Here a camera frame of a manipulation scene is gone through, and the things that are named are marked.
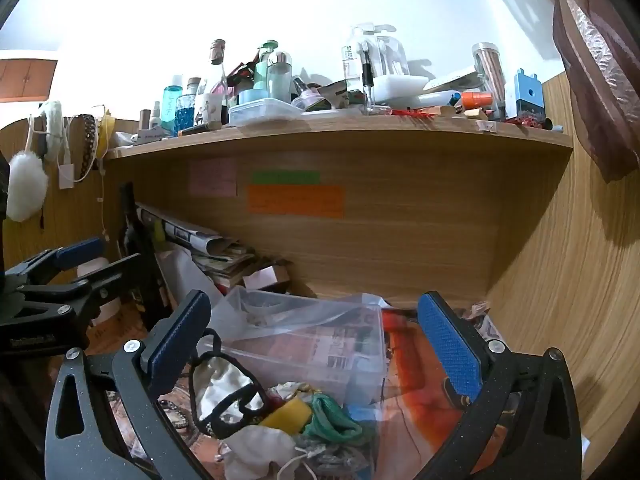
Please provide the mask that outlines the white fluffy puff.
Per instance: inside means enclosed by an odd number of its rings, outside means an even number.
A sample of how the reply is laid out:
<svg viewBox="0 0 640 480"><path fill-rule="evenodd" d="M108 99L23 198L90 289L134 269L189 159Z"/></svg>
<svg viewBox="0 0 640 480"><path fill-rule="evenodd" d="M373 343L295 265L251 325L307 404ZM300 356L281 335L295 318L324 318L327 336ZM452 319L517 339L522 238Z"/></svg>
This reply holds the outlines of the white fluffy puff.
<svg viewBox="0 0 640 480"><path fill-rule="evenodd" d="M10 161L6 215L14 222L32 218L46 199L49 177L41 159L33 152L20 151Z"/></svg>

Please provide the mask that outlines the tall clear cylinder jar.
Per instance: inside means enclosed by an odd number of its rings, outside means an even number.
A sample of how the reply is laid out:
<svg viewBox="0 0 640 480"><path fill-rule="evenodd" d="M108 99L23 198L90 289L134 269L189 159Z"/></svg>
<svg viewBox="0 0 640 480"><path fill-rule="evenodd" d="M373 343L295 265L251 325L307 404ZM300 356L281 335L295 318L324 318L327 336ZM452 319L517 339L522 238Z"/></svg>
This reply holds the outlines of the tall clear cylinder jar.
<svg viewBox="0 0 640 480"><path fill-rule="evenodd" d="M472 47L472 55L482 88L492 95L491 116L501 122L506 118L506 78L499 50L490 42L479 42Z"/></svg>

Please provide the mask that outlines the clear plastic storage bin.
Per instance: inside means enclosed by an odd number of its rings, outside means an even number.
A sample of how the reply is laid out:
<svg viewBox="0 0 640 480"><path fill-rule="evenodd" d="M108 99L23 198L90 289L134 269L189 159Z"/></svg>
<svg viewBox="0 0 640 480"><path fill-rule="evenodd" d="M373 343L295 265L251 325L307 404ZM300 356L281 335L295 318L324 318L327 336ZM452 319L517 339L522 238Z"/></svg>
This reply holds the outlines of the clear plastic storage bin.
<svg viewBox="0 0 640 480"><path fill-rule="evenodd" d="M382 399L388 359L376 297L326 300L238 286L212 307L208 326L222 352L265 388L306 382L341 404Z"/></svg>

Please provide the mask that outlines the orange sticky note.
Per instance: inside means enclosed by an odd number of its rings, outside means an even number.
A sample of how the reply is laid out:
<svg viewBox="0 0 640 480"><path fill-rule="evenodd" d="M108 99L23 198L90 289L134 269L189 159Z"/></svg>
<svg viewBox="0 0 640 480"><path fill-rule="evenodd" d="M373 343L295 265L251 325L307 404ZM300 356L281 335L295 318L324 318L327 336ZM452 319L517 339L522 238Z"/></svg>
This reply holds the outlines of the orange sticky note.
<svg viewBox="0 0 640 480"><path fill-rule="evenodd" d="M341 185L251 184L247 207L252 214L343 218L345 192Z"/></svg>

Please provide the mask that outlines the wooden shelf board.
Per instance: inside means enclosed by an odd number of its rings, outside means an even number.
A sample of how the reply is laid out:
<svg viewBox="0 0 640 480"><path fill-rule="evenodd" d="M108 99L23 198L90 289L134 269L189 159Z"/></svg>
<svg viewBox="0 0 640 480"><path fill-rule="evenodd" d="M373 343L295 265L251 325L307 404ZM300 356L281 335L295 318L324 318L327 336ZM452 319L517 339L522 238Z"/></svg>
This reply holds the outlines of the wooden shelf board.
<svg viewBox="0 0 640 480"><path fill-rule="evenodd" d="M569 153L573 151L574 142L566 133L464 117L352 115L253 122L241 127L113 148L106 158L119 160L167 154L231 156L254 151L417 153L431 148L481 153Z"/></svg>

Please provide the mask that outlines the rolled newspaper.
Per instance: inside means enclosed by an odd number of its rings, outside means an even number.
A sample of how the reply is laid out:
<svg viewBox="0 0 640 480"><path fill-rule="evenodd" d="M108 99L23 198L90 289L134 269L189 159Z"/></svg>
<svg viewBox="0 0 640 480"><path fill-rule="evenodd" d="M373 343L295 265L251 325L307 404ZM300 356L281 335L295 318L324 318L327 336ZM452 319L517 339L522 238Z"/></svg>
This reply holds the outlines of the rolled newspaper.
<svg viewBox="0 0 640 480"><path fill-rule="evenodd" d="M155 208L140 203L137 203L137 215L139 220L146 226L150 228L160 226L166 237L201 255L219 255L236 243L233 238L223 236L211 229L172 218Z"/></svg>

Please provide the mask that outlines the pale green pump bottle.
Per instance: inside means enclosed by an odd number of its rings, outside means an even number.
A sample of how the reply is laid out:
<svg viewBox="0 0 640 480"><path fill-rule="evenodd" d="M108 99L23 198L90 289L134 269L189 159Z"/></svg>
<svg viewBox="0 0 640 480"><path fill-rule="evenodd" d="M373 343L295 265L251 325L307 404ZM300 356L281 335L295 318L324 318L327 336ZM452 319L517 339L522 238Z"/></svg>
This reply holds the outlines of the pale green pump bottle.
<svg viewBox="0 0 640 480"><path fill-rule="evenodd" d="M254 68L254 89L267 89L268 58L272 52L277 50L278 47L279 44L277 40L268 40L258 48Z"/></svg>

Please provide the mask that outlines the vintage clock print paper mat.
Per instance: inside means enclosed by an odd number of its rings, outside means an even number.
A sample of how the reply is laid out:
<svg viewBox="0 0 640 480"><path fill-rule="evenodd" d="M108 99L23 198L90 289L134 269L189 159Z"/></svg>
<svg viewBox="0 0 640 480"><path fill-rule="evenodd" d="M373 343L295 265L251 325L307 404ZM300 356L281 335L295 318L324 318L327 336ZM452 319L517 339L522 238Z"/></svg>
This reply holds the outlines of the vintage clock print paper mat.
<svg viewBox="0 0 640 480"><path fill-rule="evenodd" d="M122 307L122 312L88 331L88 353L107 353L117 350L129 339L146 335L134 308ZM375 436L367 449L368 466L346 476L316 475L318 479L413 479L457 425L469 401L457 396L447 384L447 377L436 358L432 346L412 316L386 311L383 328L390 366L384 385L382 401L356 413L351 406L349 415L358 422L376 421ZM224 462L218 452L228 451L211 437L195 429L188 411L189 395L186 373L178 381L174 392L164 396L168 400L168 415L183 440L214 479L227 479ZM128 451L142 460L151 461L132 430L127 414L117 393L109 393L112 412ZM487 448L475 470L490 465L506 436L508 422L499 426L489 440Z"/></svg>

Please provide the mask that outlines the green cloth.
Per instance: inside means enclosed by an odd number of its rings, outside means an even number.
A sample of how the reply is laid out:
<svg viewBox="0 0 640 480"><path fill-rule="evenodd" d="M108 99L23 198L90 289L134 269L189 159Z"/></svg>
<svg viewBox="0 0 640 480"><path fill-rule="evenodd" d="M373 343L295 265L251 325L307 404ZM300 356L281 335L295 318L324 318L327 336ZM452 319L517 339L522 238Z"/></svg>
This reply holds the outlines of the green cloth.
<svg viewBox="0 0 640 480"><path fill-rule="evenodd" d="M309 403L311 418L303 429L303 435L332 444L353 444L367 437L364 429L349 417L333 398L315 393Z"/></svg>

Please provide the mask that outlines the blue plastic box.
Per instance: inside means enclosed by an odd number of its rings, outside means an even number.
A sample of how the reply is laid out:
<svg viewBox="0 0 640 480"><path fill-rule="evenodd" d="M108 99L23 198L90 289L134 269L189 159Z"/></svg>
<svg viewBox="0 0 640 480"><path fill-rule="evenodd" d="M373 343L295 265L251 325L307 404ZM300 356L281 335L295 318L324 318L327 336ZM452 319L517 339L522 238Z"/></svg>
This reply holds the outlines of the blue plastic box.
<svg viewBox="0 0 640 480"><path fill-rule="evenodd" d="M530 118L537 122L546 119L544 92L536 74L527 75L519 68L514 76L514 99L516 116Z"/></svg>

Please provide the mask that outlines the white mug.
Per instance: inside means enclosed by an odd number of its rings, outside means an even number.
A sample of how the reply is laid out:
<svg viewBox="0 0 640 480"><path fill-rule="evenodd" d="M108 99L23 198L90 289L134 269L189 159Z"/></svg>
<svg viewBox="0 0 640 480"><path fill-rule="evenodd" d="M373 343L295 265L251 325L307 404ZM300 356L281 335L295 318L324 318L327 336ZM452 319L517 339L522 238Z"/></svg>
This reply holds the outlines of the white mug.
<svg viewBox="0 0 640 480"><path fill-rule="evenodd" d="M222 118L222 95L201 93L194 101L194 125L220 124Z"/></svg>

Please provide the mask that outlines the beaded headband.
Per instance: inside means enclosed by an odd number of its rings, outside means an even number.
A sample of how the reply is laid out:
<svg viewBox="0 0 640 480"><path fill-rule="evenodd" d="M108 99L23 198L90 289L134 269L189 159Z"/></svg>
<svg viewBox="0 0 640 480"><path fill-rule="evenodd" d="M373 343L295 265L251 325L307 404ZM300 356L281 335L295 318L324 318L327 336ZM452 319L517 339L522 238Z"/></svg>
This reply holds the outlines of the beaded headband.
<svg viewBox="0 0 640 480"><path fill-rule="evenodd" d="M80 166L80 176L75 180L76 183L82 182L88 177L96 160L96 149L99 144L99 130L96 126L96 118L90 114L80 114L77 116L81 120L82 140L84 140L84 148L82 149L82 161Z"/></svg>

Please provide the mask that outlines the pink sticky note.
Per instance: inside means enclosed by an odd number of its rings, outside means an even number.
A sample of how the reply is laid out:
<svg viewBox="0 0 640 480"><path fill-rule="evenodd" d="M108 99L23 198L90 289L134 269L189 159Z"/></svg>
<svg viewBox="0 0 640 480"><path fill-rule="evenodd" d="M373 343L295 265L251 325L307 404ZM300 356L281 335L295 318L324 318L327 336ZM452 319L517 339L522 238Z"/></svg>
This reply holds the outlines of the pink sticky note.
<svg viewBox="0 0 640 480"><path fill-rule="evenodd" d="M190 162L189 192L196 197L235 197L238 194L235 159L212 158Z"/></svg>

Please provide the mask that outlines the green sticky note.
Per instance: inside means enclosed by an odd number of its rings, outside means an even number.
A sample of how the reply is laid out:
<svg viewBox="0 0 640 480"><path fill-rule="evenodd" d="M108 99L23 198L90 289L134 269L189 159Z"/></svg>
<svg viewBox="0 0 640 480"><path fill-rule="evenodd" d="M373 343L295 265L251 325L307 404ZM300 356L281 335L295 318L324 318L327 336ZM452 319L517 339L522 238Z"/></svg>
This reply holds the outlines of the green sticky note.
<svg viewBox="0 0 640 480"><path fill-rule="evenodd" d="M252 173L250 182L256 185L317 185L321 183L314 170L259 170Z"/></svg>

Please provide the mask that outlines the white paper sheet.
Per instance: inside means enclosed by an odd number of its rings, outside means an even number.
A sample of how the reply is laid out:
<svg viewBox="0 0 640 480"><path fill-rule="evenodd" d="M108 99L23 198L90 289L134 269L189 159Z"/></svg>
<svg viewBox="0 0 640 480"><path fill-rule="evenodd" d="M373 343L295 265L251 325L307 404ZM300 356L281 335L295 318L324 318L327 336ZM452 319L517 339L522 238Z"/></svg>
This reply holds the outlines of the white paper sheet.
<svg viewBox="0 0 640 480"><path fill-rule="evenodd" d="M204 292L212 307L221 300L222 293L192 259L191 253L178 245L158 252L156 261L162 272L172 304L177 307L191 290Z"/></svg>

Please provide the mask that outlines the yellow green sponge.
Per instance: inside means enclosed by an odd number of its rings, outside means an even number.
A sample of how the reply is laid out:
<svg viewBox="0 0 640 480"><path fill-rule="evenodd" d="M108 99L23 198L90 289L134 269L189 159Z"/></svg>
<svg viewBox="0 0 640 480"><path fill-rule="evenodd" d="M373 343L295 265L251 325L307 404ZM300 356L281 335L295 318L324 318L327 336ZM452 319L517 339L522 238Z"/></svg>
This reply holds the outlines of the yellow green sponge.
<svg viewBox="0 0 640 480"><path fill-rule="evenodd" d="M295 436L304 430L311 417L312 411L309 405L298 396L294 396L269 414L259 425Z"/></svg>

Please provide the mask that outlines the blue liquid bottle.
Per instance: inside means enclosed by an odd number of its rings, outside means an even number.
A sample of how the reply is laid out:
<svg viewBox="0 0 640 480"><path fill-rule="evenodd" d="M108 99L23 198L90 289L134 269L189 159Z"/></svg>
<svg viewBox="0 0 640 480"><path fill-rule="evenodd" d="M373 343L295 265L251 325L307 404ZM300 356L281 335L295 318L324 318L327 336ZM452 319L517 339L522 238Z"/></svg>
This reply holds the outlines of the blue liquid bottle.
<svg viewBox="0 0 640 480"><path fill-rule="evenodd" d="M160 103L160 125L169 133L174 132L177 102L182 92L182 76L172 76L170 83L163 90Z"/></svg>

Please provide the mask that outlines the black and white sleep mask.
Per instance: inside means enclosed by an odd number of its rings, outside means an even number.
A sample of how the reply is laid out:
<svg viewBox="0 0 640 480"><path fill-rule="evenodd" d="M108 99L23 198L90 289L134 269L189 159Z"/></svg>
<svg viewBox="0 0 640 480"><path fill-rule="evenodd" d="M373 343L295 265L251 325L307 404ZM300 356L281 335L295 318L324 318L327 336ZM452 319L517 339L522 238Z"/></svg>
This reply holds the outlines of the black and white sleep mask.
<svg viewBox="0 0 640 480"><path fill-rule="evenodd" d="M194 424L202 434L218 440L258 424L272 410L266 389L233 356L222 352L212 328L204 330L212 348L195 353L190 362L189 392Z"/></svg>

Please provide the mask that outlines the small white cardboard box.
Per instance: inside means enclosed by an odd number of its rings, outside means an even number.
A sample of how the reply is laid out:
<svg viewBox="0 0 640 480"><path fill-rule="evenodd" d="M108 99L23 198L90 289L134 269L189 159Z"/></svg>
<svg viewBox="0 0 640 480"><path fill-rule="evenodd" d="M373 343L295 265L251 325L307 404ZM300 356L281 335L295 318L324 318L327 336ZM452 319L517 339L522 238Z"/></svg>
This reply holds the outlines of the small white cardboard box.
<svg viewBox="0 0 640 480"><path fill-rule="evenodd" d="M267 290L273 289L273 287L286 288L290 281L286 267L273 264L244 276L243 285L250 290Z"/></svg>

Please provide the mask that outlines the white drawstring pouch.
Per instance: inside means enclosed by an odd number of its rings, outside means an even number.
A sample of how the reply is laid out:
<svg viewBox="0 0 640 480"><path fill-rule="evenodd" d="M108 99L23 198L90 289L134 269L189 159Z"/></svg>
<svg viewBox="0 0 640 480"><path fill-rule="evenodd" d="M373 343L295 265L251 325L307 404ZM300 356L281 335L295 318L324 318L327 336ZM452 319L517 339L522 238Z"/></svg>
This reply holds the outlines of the white drawstring pouch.
<svg viewBox="0 0 640 480"><path fill-rule="evenodd" d="M221 442L224 478L317 479L309 453L280 429L250 425Z"/></svg>

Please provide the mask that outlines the stack of books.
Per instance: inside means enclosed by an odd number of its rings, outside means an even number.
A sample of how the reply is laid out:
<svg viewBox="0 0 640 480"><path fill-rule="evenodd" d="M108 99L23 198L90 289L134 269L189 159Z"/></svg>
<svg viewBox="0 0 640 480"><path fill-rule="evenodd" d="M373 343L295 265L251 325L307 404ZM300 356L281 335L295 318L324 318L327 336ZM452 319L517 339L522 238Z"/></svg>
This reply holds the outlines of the stack of books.
<svg viewBox="0 0 640 480"><path fill-rule="evenodd" d="M253 249L239 244L231 244L213 256L194 252L192 260L220 290L239 285L244 276L251 274L259 263L258 255Z"/></svg>

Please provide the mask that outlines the white floral scrunchie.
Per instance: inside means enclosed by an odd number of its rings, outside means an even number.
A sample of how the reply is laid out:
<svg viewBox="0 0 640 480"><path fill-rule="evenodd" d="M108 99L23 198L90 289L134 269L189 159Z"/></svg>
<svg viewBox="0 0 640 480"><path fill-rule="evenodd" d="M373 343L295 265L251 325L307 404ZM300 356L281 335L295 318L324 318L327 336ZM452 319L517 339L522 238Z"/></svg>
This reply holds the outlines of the white floral scrunchie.
<svg viewBox="0 0 640 480"><path fill-rule="evenodd" d="M270 387L268 392L285 402L299 398L305 403L310 403L314 396L320 393L320 390L308 382L280 382L280 384Z"/></svg>

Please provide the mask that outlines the orange cap bottle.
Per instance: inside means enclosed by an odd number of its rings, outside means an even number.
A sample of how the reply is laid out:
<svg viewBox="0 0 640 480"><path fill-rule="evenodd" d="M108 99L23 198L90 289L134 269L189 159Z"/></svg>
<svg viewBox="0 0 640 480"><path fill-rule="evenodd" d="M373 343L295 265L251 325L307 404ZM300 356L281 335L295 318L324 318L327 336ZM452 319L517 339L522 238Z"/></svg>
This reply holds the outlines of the orange cap bottle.
<svg viewBox="0 0 640 480"><path fill-rule="evenodd" d="M491 108L494 97L490 92L465 91L460 94L460 102L466 110Z"/></svg>

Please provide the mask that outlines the cork topped glass bottle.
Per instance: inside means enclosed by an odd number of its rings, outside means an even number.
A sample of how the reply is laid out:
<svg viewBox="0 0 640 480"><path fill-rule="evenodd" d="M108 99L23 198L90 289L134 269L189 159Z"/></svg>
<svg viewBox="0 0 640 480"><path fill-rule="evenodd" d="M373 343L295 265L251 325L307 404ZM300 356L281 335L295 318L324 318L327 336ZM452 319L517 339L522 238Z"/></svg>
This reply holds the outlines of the cork topped glass bottle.
<svg viewBox="0 0 640 480"><path fill-rule="evenodd" d="M210 48L210 73L209 93L228 94L228 81L226 71L224 70L224 50L226 50L226 42L223 39L216 39Z"/></svg>

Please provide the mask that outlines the brown hanging curtain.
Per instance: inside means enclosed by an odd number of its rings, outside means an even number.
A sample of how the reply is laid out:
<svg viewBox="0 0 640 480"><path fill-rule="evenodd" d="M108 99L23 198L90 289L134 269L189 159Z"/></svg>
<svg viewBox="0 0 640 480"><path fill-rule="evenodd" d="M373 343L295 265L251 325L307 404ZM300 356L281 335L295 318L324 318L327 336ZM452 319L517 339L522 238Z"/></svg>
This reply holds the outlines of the brown hanging curtain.
<svg viewBox="0 0 640 480"><path fill-rule="evenodd" d="M632 0L555 0L553 41L602 178L639 169L639 13Z"/></svg>

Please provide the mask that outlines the clear flat plastic box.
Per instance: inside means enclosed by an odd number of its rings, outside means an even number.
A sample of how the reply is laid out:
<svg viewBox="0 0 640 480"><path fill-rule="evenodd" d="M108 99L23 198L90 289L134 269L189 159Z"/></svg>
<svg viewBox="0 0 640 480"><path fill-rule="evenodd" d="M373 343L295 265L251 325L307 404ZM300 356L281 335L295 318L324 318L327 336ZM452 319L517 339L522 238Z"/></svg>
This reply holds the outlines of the clear flat plastic box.
<svg viewBox="0 0 640 480"><path fill-rule="evenodd" d="M229 125L244 126L252 122L299 117L303 112L292 104L273 98L239 104L229 110Z"/></svg>

